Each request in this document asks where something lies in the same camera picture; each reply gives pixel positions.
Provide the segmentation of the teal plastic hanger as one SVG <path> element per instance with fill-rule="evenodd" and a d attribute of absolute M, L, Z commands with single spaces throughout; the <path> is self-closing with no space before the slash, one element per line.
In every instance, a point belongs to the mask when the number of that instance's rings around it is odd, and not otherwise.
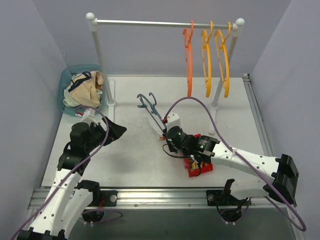
<path fill-rule="evenodd" d="M 139 93 L 136 98 L 139 99 L 140 105 L 137 105 L 137 107 L 140 109 L 145 109 L 148 112 L 149 116 L 151 116 L 156 126 L 159 128 L 159 134 L 162 136 L 163 133 L 167 131 L 167 124 L 163 123 L 163 118 L 156 109 L 157 99 L 155 95 L 152 92 L 150 92 L 148 95 L 152 97 L 153 102 L 151 102 L 142 93 Z"/>

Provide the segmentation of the orange plastic hanger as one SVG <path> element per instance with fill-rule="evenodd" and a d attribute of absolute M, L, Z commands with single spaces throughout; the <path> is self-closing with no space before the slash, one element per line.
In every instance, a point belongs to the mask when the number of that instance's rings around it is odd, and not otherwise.
<path fill-rule="evenodd" d="M 194 33 L 194 21 L 190 21 L 191 30 L 185 28 L 182 32 L 184 38 L 184 54 L 185 54 L 185 69 L 187 82 L 187 96 L 192 96 L 193 87 L 193 51 L 192 51 L 192 36 Z"/>

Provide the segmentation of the white underwear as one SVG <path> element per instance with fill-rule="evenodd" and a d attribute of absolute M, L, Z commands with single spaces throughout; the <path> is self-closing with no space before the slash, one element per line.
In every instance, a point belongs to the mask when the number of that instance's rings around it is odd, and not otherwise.
<path fill-rule="evenodd" d="M 147 119 L 152 129 L 162 137 L 164 131 L 167 129 L 167 124 L 162 122 L 161 116 L 151 113 L 147 115 Z"/>

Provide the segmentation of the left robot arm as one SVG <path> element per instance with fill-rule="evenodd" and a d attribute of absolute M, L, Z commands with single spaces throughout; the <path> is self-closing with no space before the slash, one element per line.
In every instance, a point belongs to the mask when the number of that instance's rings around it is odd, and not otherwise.
<path fill-rule="evenodd" d="M 118 140 L 127 128 L 107 117 L 106 127 L 91 117 L 71 127 L 70 141 L 58 160 L 52 186 L 44 204 L 28 220 L 28 229 L 14 234 L 17 240 L 67 240 L 85 208 L 95 206 L 102 199 L 100 184 L 82 180 L 91 157 L 102 147 Z"/>

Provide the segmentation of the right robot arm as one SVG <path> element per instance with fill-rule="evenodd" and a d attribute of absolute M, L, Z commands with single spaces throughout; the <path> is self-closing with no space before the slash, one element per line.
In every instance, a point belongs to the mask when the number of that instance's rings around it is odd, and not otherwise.
<path fill-rule="evenodd" d="M 180 153 L 201 166 L 221 165 L 256 177 L 243 182 L 235 177 L 227 180 L 221 197 L 228 205 L 249 197 L 270 197 L 290 205 L 296 203 L 299 172 L 289 155 L 270 157 L 233 147 L 227 148 L 216 138 L 186 134 L 179 126 L 170 128 L 165 139 L 170 152 Z"/>

